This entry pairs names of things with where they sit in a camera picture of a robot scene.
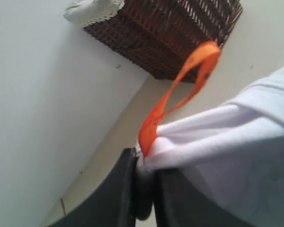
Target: orange strap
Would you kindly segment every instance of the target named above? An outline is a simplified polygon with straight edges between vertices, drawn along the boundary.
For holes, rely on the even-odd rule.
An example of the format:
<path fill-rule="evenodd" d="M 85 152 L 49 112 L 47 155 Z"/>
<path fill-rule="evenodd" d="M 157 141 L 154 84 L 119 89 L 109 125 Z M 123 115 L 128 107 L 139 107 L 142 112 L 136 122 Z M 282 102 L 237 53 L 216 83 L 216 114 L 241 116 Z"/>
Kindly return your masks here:
<path fill-rule="evenodd" d="M 195 51 L 190 54 L 181 71 L 177 75 L 175 81 L 171 85 L 170 89 L 154 107 L 140 129 L 138 140 L 145 157 L 148 155 L 151 145 L 157 137 L 158 125 L 170 112 L 182 107 L 201 90 L 201 88 L 205 85 L 208 76 L 217 64 L 220 54 L 221 50 L 218 48 L 217 44 L 212 41 L 201 44 Z M 197 79 L 192 91 L 175 107 L 164 112 L 165 105 L 172 90 L 192 68 L 200 64 L 201 67 L 198 71 Z"/>

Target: wicker basket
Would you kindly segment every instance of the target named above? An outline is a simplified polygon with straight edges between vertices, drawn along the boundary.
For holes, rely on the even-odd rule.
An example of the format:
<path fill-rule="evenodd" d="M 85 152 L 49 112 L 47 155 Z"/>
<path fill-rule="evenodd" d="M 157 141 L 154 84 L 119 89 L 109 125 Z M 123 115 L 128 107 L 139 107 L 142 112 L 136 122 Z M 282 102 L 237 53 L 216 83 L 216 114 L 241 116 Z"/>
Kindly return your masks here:
<path fill-rule="evenodd" d="M 174 79 L 199 44 L 222 47 L 241 13 L 240 0 L 125 0 L 117 16 L 84 30 L 156 79 Z"/>

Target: orange ribbon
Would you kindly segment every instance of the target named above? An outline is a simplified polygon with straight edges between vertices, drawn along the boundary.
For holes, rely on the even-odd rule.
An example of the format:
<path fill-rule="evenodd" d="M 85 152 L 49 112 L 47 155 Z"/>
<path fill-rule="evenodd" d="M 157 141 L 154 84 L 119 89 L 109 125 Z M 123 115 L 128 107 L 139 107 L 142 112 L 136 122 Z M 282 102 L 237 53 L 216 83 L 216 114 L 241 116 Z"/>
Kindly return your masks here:
<path fill-rule="evenodd" d="M 205 85 L 208 76 L 216 66 L 220 54 L 221 50 L 218 48 L 218 45 L 212 41 L 201 44 L 190 54 L 188 59 L 185 61 L 181 71 L 177 75 L 175 81 L 173 82 L 169 90 L 165 93 L 165 95 L 161 98 L 161 100 L 157 103 L 157 105 L 153 108 L 150 115 L 146 118 L 140 129 L 138 140 L 145 157 L 148 155 L 151 145 L 157 137 L 158 125 L 170 112 L 185 105 L 201 90 L 201 88 Z M 195 68 L 198 65 L 201 65 L 201 67 L 198 71 L 197 79 L 192 91 L 176 106 L 164 112 L 164 108 L 172 90 L 192 68 Z"/>

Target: tiled floor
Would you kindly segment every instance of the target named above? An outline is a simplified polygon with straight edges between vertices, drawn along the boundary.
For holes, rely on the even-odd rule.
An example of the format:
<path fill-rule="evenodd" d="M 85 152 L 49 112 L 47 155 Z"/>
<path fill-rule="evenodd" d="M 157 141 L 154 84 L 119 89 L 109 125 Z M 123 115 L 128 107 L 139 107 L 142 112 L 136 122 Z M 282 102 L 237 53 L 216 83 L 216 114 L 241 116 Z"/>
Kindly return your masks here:
<path fill-rule="evenodd" d="M 268 76 L 284 66 L 284 0 L 243 0 L 244 12 L 223 49 L 218 67 L 206 87 L 185 107 L 167 121 L 219 105 L 236 95 L 250 82 Z M 149 78 L 110 131 L 82 174 L 64 196 L 66 213 L 78 206 L 102 182 L 123 148 L 135 145 L 141 123 L 170 82 Z M 170 105 L 191 89 L 181 84 L 174 92 Z M 60 205 L 53 210 L 47 223 L 63 216 Z M 154 215 L 139 227 L 155 227 Z"/>

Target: white cloth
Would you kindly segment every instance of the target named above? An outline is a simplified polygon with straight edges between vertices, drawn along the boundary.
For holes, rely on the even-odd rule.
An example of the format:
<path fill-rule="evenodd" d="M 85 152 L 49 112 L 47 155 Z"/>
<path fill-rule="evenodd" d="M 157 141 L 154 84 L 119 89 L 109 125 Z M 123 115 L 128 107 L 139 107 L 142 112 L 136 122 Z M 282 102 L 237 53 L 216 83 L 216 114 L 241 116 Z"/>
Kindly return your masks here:
<path fill-rule="evenodd" d="M 207 183 L 198 188 L 221 207 L 255 226 L 284 227 L 284 68 L 215 109 L 160 126 L 144 163 L 180 167 L 199 184 L 193 166 Z"/>
<path fill-rule="evenodd" d="M 109 20 L 124 6 L 124 0 L 80 0 L 73 2 L 64 11 L 69 22 L 85 27 Z"/>

